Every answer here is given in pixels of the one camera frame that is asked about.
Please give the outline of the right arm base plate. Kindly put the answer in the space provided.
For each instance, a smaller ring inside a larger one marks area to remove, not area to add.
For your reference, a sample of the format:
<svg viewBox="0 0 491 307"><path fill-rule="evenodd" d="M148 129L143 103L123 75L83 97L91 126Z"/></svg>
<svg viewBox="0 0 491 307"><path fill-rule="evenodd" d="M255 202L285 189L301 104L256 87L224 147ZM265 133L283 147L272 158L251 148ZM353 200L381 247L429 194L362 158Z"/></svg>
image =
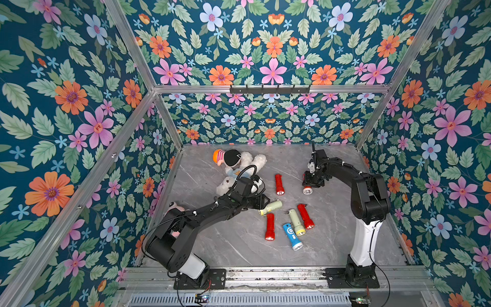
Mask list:
<svg viewBox="0 0 491 307"><path fill-rule="evenodd" d="M371 267L326 268L324 271L330 289L379 289L380 283Z"/></svg>

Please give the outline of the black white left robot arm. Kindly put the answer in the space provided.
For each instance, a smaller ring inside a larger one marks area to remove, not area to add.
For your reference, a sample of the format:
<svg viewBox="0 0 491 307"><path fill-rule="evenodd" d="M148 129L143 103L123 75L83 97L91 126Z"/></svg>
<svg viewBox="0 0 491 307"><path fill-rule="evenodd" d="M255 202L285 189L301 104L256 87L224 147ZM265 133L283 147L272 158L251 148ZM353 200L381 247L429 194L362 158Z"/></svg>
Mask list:
<svg viewBox="0 0 491 307"><path fill-rule="evenodd" d="M204 284L209 265L192 252L198 234L243 211L264 209L271 201L264 191L263 180L253 175L237 179L224 195L209 205L191 211L171 209L152 229L144 246L145 252L168 272L179 272Z"/></svg>

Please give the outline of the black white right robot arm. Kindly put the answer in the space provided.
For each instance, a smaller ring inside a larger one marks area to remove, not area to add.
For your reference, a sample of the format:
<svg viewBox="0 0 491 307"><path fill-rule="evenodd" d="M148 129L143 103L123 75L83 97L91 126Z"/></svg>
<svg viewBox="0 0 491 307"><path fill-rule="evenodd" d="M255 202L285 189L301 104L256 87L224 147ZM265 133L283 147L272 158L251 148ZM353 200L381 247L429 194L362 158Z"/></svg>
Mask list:
<svg viewBox="0 0 491 307"><path fill-rule="evenodd" d="M357 219L355 239L349 260L353 267L374 267L377 236L391 210L384 178L358 170L337 157L328 157L324 150L313 149L308 170L303 175L303 193L325 186L336 178L351 189L350 207Z"/></svg>

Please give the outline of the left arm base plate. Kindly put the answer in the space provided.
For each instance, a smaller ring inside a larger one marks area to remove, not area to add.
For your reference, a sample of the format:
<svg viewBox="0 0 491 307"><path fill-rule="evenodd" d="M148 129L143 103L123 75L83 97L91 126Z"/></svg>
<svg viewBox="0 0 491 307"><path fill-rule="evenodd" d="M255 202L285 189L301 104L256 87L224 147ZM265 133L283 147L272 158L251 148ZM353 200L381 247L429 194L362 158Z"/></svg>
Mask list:
<svg viewBox="0 0 491 307"><path fill-rule="evenodd" d="M173 285L174 290L223 290L226 283L226 269L207 269L197 280L179 272Z"/></svg>

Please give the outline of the red flashlight white logo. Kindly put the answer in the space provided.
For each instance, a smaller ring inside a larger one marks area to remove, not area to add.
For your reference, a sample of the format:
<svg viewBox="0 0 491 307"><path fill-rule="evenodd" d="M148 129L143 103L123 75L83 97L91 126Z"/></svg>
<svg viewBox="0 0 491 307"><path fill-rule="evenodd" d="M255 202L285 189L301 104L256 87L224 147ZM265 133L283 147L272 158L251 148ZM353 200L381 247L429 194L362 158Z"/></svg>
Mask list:
<svg viewBox="0 0 491 307"><path fill-rule="evenodd" d="M303 187L303 194L311 195L313 193L313 188L310 185L305 185Z"/></svg>

